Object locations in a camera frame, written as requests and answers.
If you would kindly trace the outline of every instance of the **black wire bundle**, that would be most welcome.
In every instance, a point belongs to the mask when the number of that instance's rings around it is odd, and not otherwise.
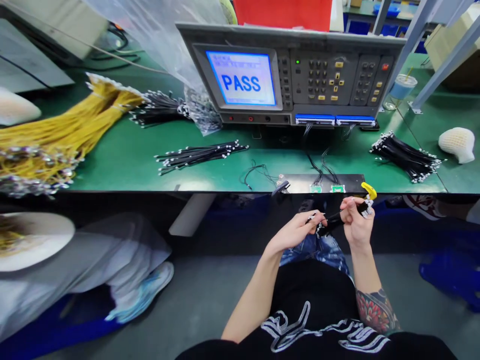
[[[253,191],[252,187],[249,185],[249,183],[247,182],[247,177],[250,175],[251,172],[258,172],[262,175],[264,175],[268,180],[270,180],[273,185],[275,185],[275,187],[277,187],[277,179],[278,177],[274,177],[274,176],[271,176],[270,173],[269,173],[269,170],[267,169],[267,165],[265,164],[260,164],[260,165],[257,165],[257,163],[255,162],[255,160],[251,160],[251,167],[249,167],[247,170],[246,170],[246,174],[245,174],[245,177],[243,178],[242,180],[242,175],[240,175],[240,177],[238,178],[238,180],[242,183],[242,184],[245,184],[250,190]]]
[[[330,148],[328,147],[324,152],[323,154],[321,155],[321,165],[323,166],[323,168],[325,170],[328,171],[328,173],[331,175],[332,177],[332,183],[334,185],[341,185],[340,184],[340,180],[337,176],[337,174],[327,165],[327,162],[325,161],[325,156],[328,154]]]
[[[210,146],[187,146],[185,149],[178,151],[167,151],[165,155],[155,155],[154,158],[158,163],[163,160],[163,167],[158,169],[158,175],[161,176],[187,166],[210,160],[226,159],[231,153],[236,153],[248,148],[248,145],[239,145],[239,141],[235,140]]]
[[[189,108],[184,100],[172,98],[171,91],[165,95],[161,91],[148,90],[143,95],[146,98],[146,105],[130,112],[133,115],[130,120],[139,124],[142,129],[173,120],[191,120]]]
[[[423,183],[431,174],[436,174],[442,164],[435,155],[399,140],[393,131],[382,133],[380,139],[372,144],[370,153],[380,156],[375,159],[388,160],[397,165],[410,176],[414,184]]]
[[[301,147],[303,151],[305,152],[306,156],[308,157],[308,160],[310,160],[311,166],[318,171],[318,176],[316,177],[315,181],[313,182],[313,186],[320,186],[322,183],[322,178],[324,176],[324,172],[322,169],[320,169],[317,164],[312,160],[312,157],[309,154],[309,151],[307,150],[307,138],[309,137],[309,132],[312,129],[313,124],[308,123],[305,127],[305,132],[303,133],[303,137],[301,138]]]

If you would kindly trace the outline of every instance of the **sneaker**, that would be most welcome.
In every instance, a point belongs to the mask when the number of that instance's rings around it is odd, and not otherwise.
[[[409,208],[422,214],[429,220],[437,221],[445,216],[439,211],[439,201],[429,195],[403,195],[403,201]]]

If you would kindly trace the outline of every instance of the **tester screen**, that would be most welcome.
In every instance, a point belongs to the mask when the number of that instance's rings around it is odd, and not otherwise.
[[[207,51],[226,104],[275,106],[275,92],[267,54]]]

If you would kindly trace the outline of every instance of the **workbench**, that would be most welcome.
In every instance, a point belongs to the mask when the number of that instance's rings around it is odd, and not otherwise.
[[[145,53],[141,57],[140,64],[158,67]],[[414,94],[431,76],[431,71],[420,66],[425,58],[423,54],[411,54],[404,67],[409,69],[415,65],[412,75],[418,79],[419,86]],[[108,65],[117,65],[116,61],[112,60]],[[45,117],[66,111],[90,93],[84,85],[87,78],[83,70],[71,69],[68,74],[75,80],[75,86],[65,88],[63,95],[56,96],[54,101],[44,99],[36,102]],[[174,97],[183,96],[183,84],[166,74],[134,66],[101,74],[142,92],[162,90],[166,93],[172,91]],[[375,160],[376,156],[369,153],[369,149],[380,132],[362,132],[354,128],[349,140],[343,141],[341,129],[313,130],[309,134],[308,147],[313,160],[319,164],[322,152],[330,146],[325,159],[337,174],[364,174],[366,182],[379,193],[480,194],[480,183],[474,180],[479,172],[477,160],[458,165],[453,156],[443,154],[436,145],[439,135],[454,126],[465,126],[478,134],[476,130],[480,123],[473,124],[473,120],[479,108],[479,96],[452,96],[439,89],[424,105],[424,115],[411,115],[404,104],[397,111],[378,114],[381,132],[392,130],[407,144],[449,159],[438,175],[430,176],[424,183],[412,184],[398,167]],[[77,168],[77,176],[69,191],[247,193],[250,190],[241,180],[252,166],[252,160],[258,165],[265,164],[270,175],[275,177],[279,174],[316,174],[300,148],[304,128],[230,125],[204,137],[190,121],[179,120],[142,129],[129,121],[129,117],[126,115],[114,125]],[[234,153],[227,159],[204,162],[158,176],[160,163],[155,162],[154,155],[186,146],[206,146],[236,139],[241,145],[250,145],[250,149]],[[269,193],[275,189],[272,182],[255,171],[248,176],[248,183],[253,192]]]
[[[346,23],[345,32],[348,33],[350,29],[350,22],[357,21],[362,23],[375,24],[377,15],[374,14],[374,5],[378,4],[376,1],[362,1],[360,7],[344,6],[343,12],[348,13],[348,21]],[[399,28],[408,28],[410,22],[417,12],[418,6],[406,4],[394,4],[400,8],[400,14],[397,17],[387,17],[385,25],[395,25]],[[429,23],[425,30],[433,31],[437,26],[436,23]]]

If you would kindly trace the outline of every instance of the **cardboard box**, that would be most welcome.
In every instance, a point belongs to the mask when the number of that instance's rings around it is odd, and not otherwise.
[[[351,0],[350,7],[359,8],[362,6],[362,0]]]

